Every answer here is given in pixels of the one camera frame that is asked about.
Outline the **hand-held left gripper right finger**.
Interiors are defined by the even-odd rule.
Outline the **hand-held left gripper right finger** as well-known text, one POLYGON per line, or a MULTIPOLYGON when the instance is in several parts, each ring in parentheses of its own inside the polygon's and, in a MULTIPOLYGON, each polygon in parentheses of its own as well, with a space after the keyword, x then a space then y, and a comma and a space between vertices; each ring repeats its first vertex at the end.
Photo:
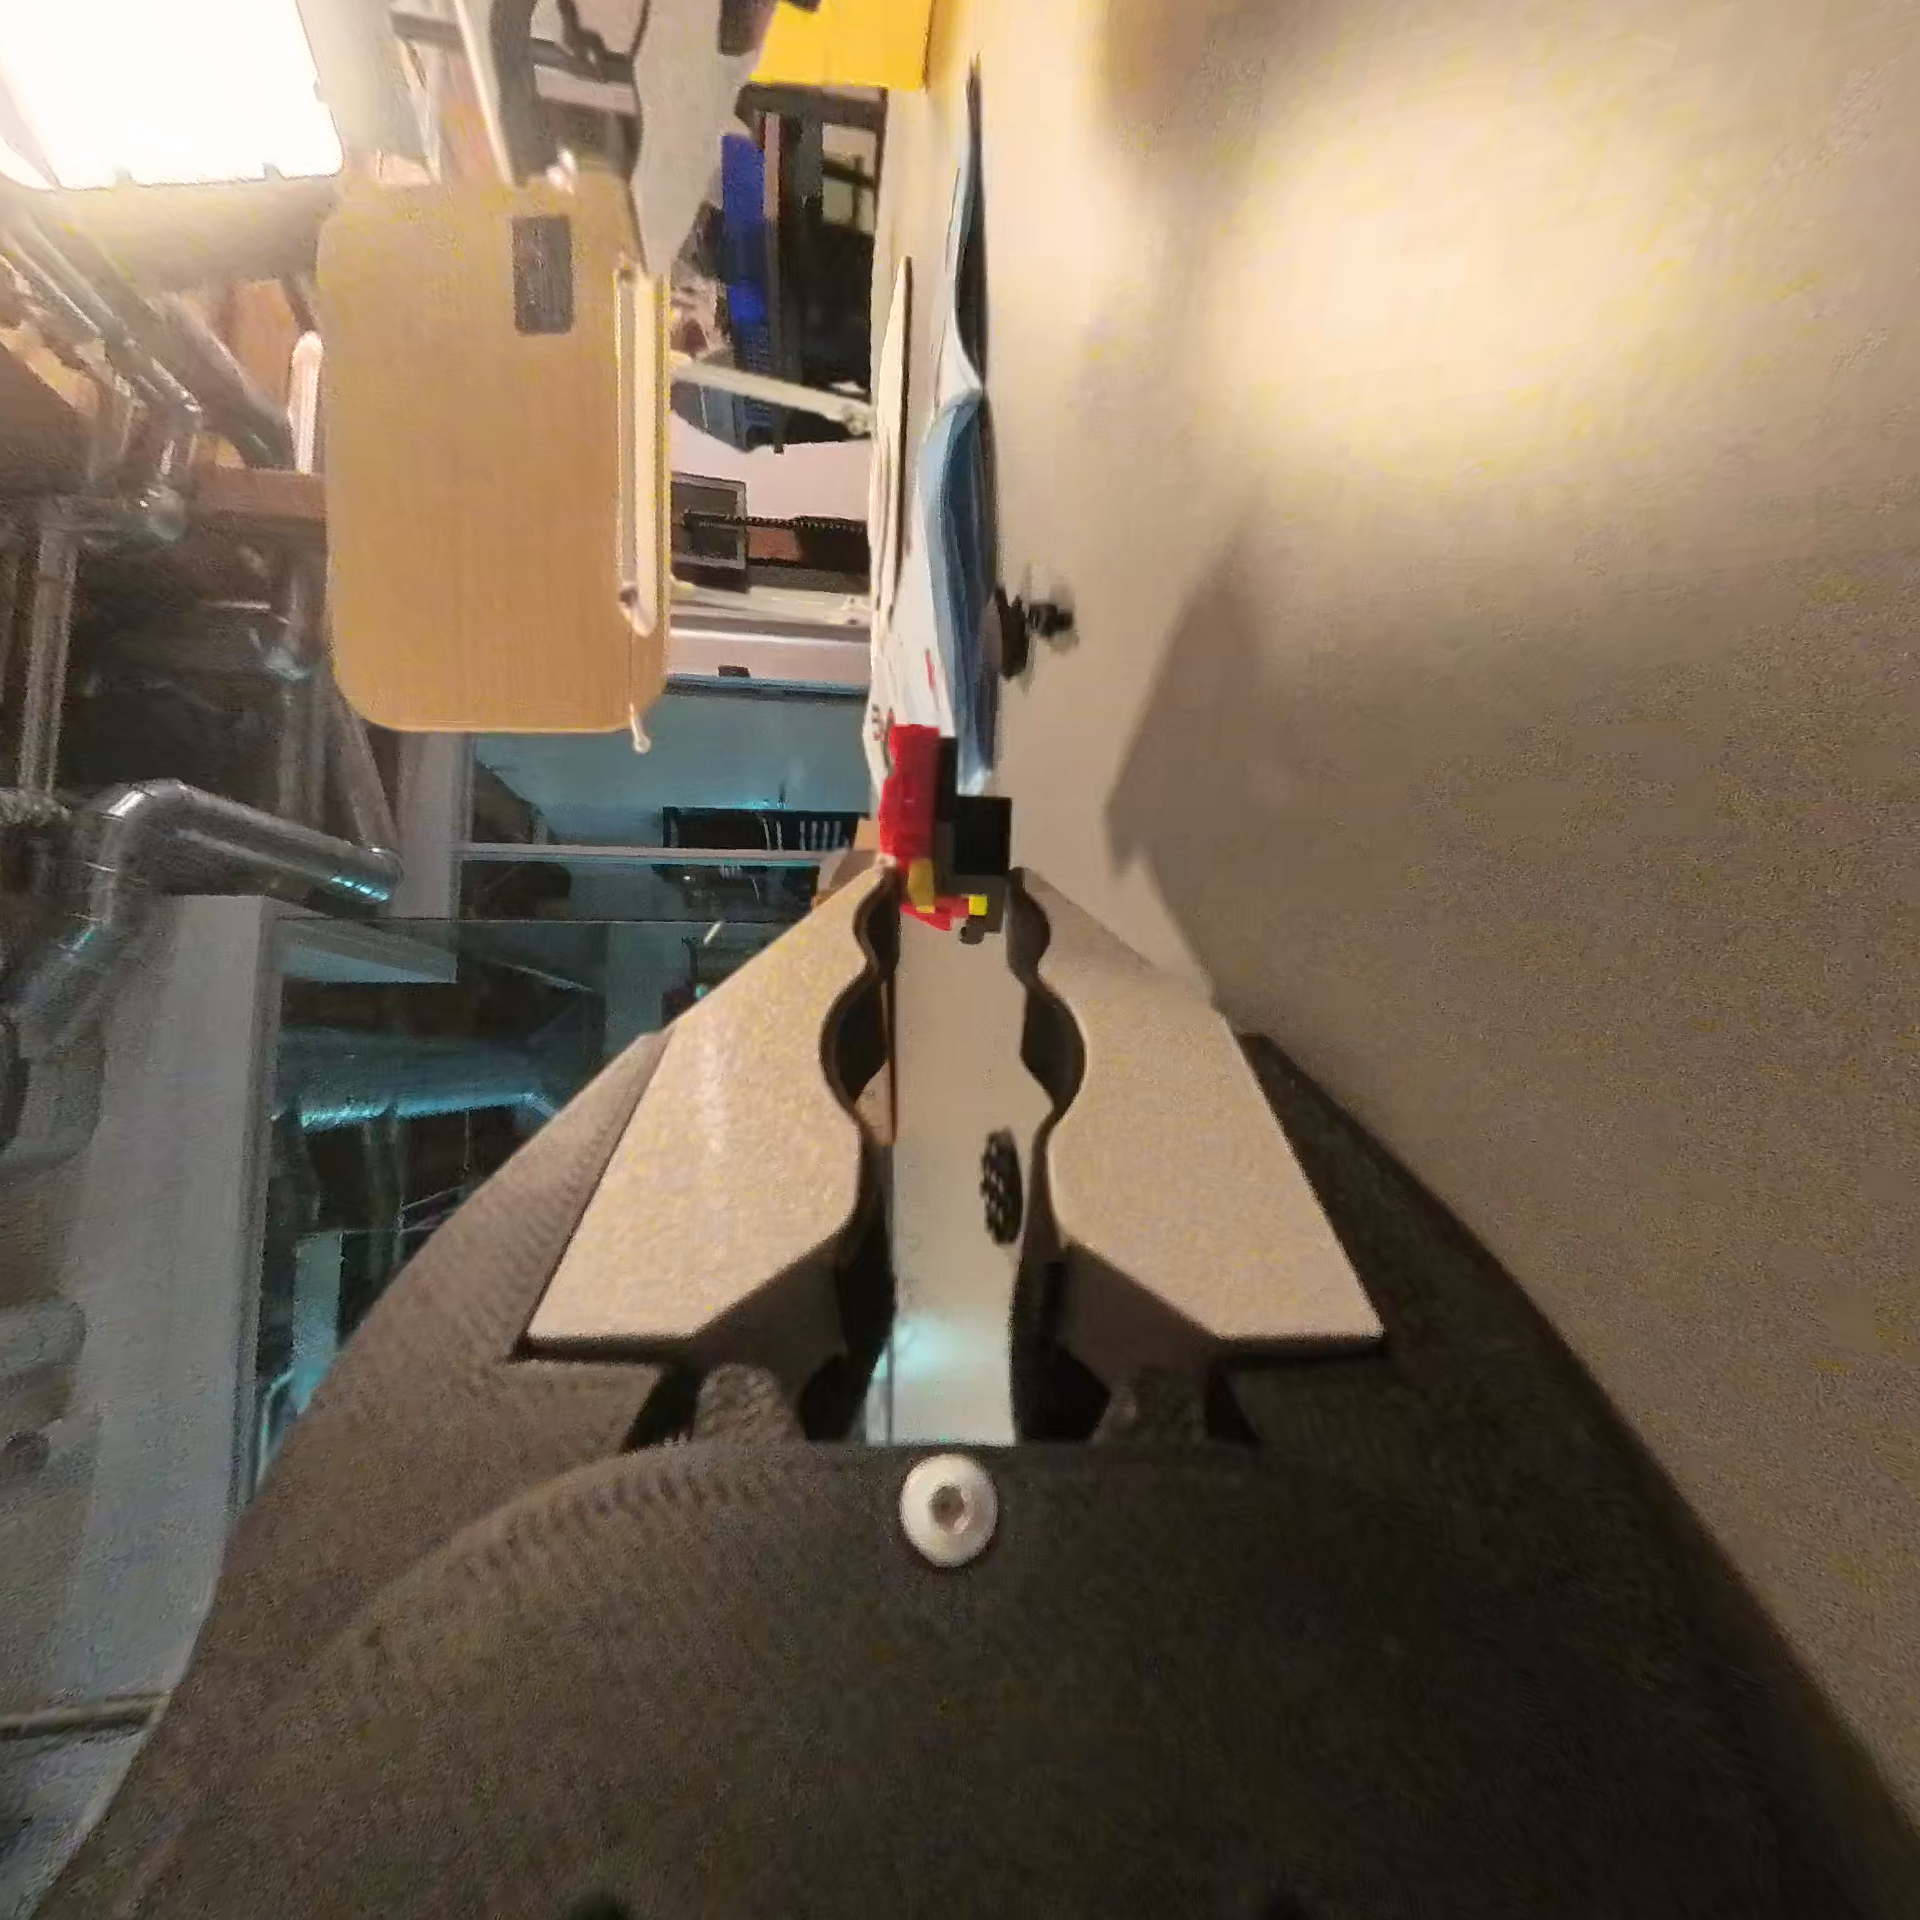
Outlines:
POLYGON ((1099 1410, 1141 1377, 1370 1353, 1386 1326, 1211 1000, 1036 872, 1006 950, 1047 1094, 1011 1313, 1014 1410, 1099 1410))

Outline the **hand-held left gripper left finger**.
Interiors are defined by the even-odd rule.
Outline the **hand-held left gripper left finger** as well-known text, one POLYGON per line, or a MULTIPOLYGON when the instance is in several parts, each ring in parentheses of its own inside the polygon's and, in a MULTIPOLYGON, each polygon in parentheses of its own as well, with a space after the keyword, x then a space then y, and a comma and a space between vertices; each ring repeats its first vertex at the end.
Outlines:
POLYGON ((879 1153, 823 1029, 859 973, 814 912, 657 1034, 657 1061, 524 1339, 541 1361, 753 1364, 859 1400, 894 1317, 879 1153))

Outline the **red yellow lego body assembly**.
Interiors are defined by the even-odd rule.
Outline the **red yellow lego body assembly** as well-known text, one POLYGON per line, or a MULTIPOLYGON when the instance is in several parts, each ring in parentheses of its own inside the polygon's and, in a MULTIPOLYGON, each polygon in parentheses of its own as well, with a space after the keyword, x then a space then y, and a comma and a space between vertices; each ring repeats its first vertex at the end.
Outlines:
POLYGON ((1012 877, 1012 802, 957 785, 957 744, 894 722, 885 739, 877 853, 913 920, 962 945, 1002 931, 1012 877))

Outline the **lego instruction booklet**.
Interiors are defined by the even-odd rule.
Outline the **lego instruction booklet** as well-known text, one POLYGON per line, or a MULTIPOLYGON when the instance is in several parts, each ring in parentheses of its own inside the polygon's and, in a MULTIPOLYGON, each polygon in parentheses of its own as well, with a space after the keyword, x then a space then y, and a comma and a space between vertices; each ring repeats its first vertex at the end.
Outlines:
POLYGON ((930 397, 916 440, 877 440, 870 478, 874 770, 894 722, 941 731, 964 797, 996 761, 1002 668, 986 641, 1002 588, 991 408, 987 396, 987 220, 980 75, 966 70, 964 144, 950 186, 943 256, 930 284, 930 397))

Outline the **black clip lego piece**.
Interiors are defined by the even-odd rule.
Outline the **black clip lego piece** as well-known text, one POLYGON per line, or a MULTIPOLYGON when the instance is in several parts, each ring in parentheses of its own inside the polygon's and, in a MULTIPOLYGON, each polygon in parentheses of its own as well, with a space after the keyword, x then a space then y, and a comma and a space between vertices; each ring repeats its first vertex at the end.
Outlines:
POLYGON ((980 625, 980 644, 999 682, 1020 682, 1042 648, 1076 638, 1076 610, 1068 593, 996 582, 980 625))

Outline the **silver ventilation ducts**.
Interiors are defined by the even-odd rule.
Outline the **silver ventilation ducts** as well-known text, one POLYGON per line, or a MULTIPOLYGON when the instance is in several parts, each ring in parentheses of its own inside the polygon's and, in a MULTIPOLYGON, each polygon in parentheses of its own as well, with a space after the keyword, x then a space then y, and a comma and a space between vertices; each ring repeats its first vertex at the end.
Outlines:
MULTIPOLYGON (((166 227, 166 209, 189 197, 245 197, 278 205, 293 182, 116 186, 31 194, 19 187, 5 212, 5 260, 43 304, 68 307, 123 378, 169 429, 164 446, 213 436, 245 467, 206 468, 185 493, 158 480, 135 517, 159 521, 182 512, 213 483, 236 486, 222 510, 239 521, 270 521, 277 507, 316 493, 321 480, 300 467, 306 444, 286 409, 273 405, 223 340, 185 304, 195 253, 185 228, 166 227)), ((154 902, 180 880, 222 883, 242 894, 283 891, 342 902, 386 905, 399 880, 393 804, 377 778, 366 724, 347 707, 325 643, 323 531, 287 536, 293 558, 273 602, 278 636, 259 669, 287 688, 278 744, 290 779, 332 782, 349 837, 318 821, 283 819, 174 779, 118 785, 65 819, 65 915, 5 978, 5 1068, 12 1077, 54 1059, 99 1022, 154 902)))

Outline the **yellow plastic bin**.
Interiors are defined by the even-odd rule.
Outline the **yellow plastic bin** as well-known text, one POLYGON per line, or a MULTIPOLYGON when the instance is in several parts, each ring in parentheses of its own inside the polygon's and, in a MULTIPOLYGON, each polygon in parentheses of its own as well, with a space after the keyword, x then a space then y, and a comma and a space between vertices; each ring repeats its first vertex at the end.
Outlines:
POLYGON ((753 82, 805 90, 921 90, 933 3, 779 3, 753 82))

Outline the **bright ceiling light panel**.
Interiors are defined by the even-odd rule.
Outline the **bright ceiling light panel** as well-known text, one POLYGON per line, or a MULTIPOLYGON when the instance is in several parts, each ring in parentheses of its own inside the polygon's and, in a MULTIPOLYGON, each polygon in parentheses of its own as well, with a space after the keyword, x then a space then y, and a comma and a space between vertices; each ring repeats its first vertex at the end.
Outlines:
POLYGON ((9 186, 329 179, 346 144, 293 3, 5 3, 9 186))

